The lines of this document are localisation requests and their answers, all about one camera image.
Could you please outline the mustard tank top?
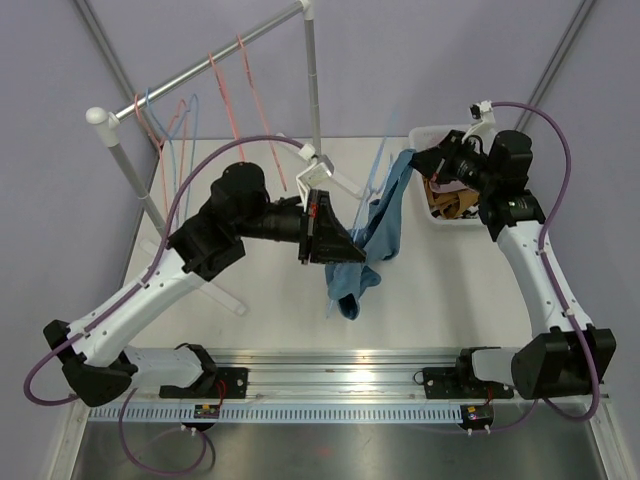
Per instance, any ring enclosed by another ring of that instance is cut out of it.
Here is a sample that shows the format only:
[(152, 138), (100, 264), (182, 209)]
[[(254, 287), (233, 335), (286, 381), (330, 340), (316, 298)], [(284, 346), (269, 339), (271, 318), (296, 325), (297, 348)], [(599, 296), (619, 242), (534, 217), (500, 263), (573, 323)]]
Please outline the mustard tank top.
[(479, 194), (469, 188), (464, 190), (437, 193), (431, 189), (431, 180), (424, 180), (424, 187), (429, 205), (433, 210), (466, 210), (471, 207), (477, 207), (479, 210)]

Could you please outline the teal blue tank top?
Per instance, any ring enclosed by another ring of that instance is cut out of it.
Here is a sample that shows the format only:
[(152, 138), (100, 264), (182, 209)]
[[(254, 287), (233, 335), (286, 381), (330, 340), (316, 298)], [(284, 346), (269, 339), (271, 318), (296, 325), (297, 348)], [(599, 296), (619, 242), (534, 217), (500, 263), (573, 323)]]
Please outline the teal blue tank top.
[(366, 253), (365, 262), (325, 267), (328, 298), (348, 320), (358, 318), (362, 296), (382, 281), (374, 266), (400, 253), (403, 197), (413, 175), (410, 162), (415, 153), (414, 149), (399, 153), (381, 196), (369, 203), (367, 222), (356, 234), (356, 245)]

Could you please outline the blue hanger of teal top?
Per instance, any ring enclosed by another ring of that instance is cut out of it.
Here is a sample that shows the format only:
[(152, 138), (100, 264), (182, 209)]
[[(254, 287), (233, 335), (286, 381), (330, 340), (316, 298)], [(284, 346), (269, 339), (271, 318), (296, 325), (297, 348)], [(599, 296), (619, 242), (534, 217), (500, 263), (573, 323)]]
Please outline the blue hanger of teal top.
[[(397, 124), (398, 108), (394, 107), (388, 116), (388, 120), (385, 125), (385, 133), (380, 140), (375, 157), (371, 163), (366, 182), (362, 188), (362, 193), (359, 196), (359, 204), (356, 209), (356, 214), (353, 219), (351, 228), (348, 230), (350, 238), (354, 241), (356, 246), (362, 247), (365, 243), (364, 231), (367, 228), (369, 222), (369, 207), (374, 201), (376, 196), (381, 195), (388, 182), (391, 170), (393, 169), (394, 157), (390, 156), (388, 161), (386, 172), (382, 175), (379, 185), (375, 185), (375, 181), (378, 177), (378, 171), (380, 170), (383, 153), (388, 139), (392, 135), (392, 130)], [(329, 265), (325, 268), (325, 280), (327, 286), (328, 303), (326, 307), (326, 317), (336, 309), (340, 315), (350, 321), (357, 319), (360, 313), (360, 307), (356, 302), (356, 298), (351, 293), (342, 295), (339, 299), (333, 298), (331, 294), (331, 288), (334, 283), (337, 283), (341, 287), (346, 281), (346, 275), (351, 263)]]

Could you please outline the pink hanger of mauve top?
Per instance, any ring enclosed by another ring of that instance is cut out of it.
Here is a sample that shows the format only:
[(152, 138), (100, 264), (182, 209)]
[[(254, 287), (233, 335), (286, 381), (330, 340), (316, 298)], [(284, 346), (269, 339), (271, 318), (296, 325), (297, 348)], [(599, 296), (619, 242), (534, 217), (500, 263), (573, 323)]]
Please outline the pink hanger of mauve top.
[[(253, 73), (252, 73), (252, 70), (251, 70), (251, 66), (250, 66), (250, 62), (249, 62), (249, 57), (248, 57), (248, 52), (247, 52), (246, 46), (245, 46), (244, 41), (242, 40), (242, 37), (240, 35), (237, 35), (237, 41), (238, 41), (238, 45), (240, 47), (240, 51), (241, 51), (241, 54), (242, 54), (245, 74), (246, 74), (246, 77), (247, 77), (249, 88), (251, 89), (251, 93), (252, 93), (252, 96), (253, 96), (253, 99), (254, 99), (254, 103), (255, 103), (256, 109), (258, 111), (258, 115), (259, 115), (261, 124), (262, 124), (263, 129), (264, 129), (264, 133), (267, 136), (271, 136), (270, 125), (269, 125), (269, 122), (268, 122), (267, 117), (266, 117), (265, 112), (264, 112), (264, 107), (263, 107), (262, 100), (260, 98), (260, 95), (258, 93), (258, 90), (257, 90), (255, 82), (254, 82), (254, 76), (253, 76)], [(274, 161), (274, 165), (276, 167), (276, 171), (278, 173), (278, 176), (279, 176), (279, 179), (280, 179), (280, 182), (281, 182), (281, 186), (283, 187), (284, 191), (287, 192), (288, 191), (288, 187), (287, 187), (287, 183), (286, 183), (286, 180), (285, 180), (284, 172), (282, 170), (281, 162), (279, 160), (278, 154), (277, 154), (276, 149), (275, 149), (275, 144), (271, 140), (269, 140), (268, 143), (269, 143), (269, 148), (270, 148), (270, 151), (271, 151), (271, 154), (272, 154), (272, 158), (273, 158), (273, 161)]]

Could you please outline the mauve pink tank top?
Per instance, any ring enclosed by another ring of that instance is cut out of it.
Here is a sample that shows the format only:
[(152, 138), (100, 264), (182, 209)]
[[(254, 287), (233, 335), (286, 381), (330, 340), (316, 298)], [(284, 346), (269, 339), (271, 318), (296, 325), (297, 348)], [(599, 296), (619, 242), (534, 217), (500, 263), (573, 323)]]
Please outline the mauve pink tank top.
[(431, 189), (437, 193), (450, 193), (466, 189), (466, 186), (460, 181), (452, 181), (445, 184), (430, 183)]

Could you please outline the black white striped tank top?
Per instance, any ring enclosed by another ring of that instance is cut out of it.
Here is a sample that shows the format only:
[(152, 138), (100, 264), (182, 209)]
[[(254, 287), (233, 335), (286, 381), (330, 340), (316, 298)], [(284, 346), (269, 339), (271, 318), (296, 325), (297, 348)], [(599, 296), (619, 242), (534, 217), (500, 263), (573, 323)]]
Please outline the black white striped tank top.
[(478, 208), (471, 207), (464, 211), (462, 210), (434, 210), (432, 216), (435, 219), (442, 221), (462, 221), (462, 220), (474, 220), (478, 218)]

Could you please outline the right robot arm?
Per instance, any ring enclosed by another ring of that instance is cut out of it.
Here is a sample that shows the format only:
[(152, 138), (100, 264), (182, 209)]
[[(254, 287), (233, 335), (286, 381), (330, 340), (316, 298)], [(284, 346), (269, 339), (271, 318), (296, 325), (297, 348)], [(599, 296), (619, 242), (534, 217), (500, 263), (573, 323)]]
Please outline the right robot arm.
[(458, 363), (465, 378), (507, 385), (528, 400), (597, 397), (616, 340), (594, 325), (561, 271), (549, 218), (526, 187), (532, 160), (531, 139), (513, 130), (499, 132), (487, 153), (452, 130), (412, 156), (424, 178), (458, 180), (478, 193), (481, 222), (512, 269), (531, 323), (525, 346), (464, 349)]

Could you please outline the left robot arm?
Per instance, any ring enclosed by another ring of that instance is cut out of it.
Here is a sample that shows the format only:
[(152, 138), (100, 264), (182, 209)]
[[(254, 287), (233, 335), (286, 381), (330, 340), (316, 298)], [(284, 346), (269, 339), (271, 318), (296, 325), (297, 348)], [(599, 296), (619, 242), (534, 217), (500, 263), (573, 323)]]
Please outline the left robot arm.
[(72, 392), (87, 406), (105, 405), (132, 388), (163, 398), (207, 398), (222, 393), (207, 349), (139, 349), (131, 340), (182, 297), (212, 281), (245, 254), (244, 239), (295, 243), (303, 263), (361, 263), (325, 190), (272, 202), (263, 170), (234, 163), (210, 188), (209, 200), (162, 240), (140, 277), (86, 317), (54, 320), (44, 336), (61, 361)]

